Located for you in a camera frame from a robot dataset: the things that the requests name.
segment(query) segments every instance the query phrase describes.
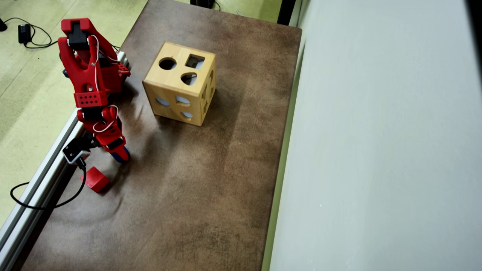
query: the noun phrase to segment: brown table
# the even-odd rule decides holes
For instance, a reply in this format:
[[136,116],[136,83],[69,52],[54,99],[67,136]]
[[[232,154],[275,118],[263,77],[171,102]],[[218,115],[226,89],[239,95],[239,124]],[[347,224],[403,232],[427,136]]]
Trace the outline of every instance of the brown table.
[[[300,38],[297,28],[149,1],[122,46],[132,76],[114,97],[132,159],[95,149],[88,168],[112,185],[53,211],[22,269],[261,269]],[[217,55],[202,127],[152,114],[141,80],[164,41]]]

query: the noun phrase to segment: green floor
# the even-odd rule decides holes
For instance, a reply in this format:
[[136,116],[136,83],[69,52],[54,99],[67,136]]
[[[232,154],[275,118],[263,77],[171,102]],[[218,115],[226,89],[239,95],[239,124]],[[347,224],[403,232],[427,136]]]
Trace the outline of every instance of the green floor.
[[[0,0],[0,18],[20,17],[56,40],[64,36],[62,19],[88,17],[112,44],[121,45],[146,1]],[[238,9],[245,16],[271,22],[277,20],[281,4],[281,0],[216,1],[223,12],[236,14]],[[32,178],[75,109],[73,87],[61,73],[58,47],[24,48],[17,42],[19,24],[9,21],[9,28],[0,32],[0,225],[14,206],[10,188]],[[34,40],[44,43],[46,36],[37,33]]]

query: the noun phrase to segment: red block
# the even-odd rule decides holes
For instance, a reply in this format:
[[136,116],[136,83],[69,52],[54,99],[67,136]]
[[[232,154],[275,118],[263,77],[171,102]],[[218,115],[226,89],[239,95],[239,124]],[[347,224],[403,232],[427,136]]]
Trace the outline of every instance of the red block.
[[87,179],[85,184],[90,187],[95,193],[98,193],[109,183],[109,179],[102,174],[96,167],[92,167],[87,171]]

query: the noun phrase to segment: wooden cube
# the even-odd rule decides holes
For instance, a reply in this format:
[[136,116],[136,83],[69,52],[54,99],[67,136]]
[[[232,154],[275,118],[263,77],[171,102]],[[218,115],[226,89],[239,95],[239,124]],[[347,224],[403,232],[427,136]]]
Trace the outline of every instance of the wooden cube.
[[155,115],[201,126],[216,91],[216,55],[165,41],[142,84]]

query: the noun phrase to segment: gray wall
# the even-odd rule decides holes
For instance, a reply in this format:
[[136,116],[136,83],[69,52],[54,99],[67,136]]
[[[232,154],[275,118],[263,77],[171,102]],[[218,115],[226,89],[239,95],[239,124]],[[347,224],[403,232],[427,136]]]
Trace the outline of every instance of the gray wall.
[[464,3],[303,6],[271,270],[481,270],[482,94]]

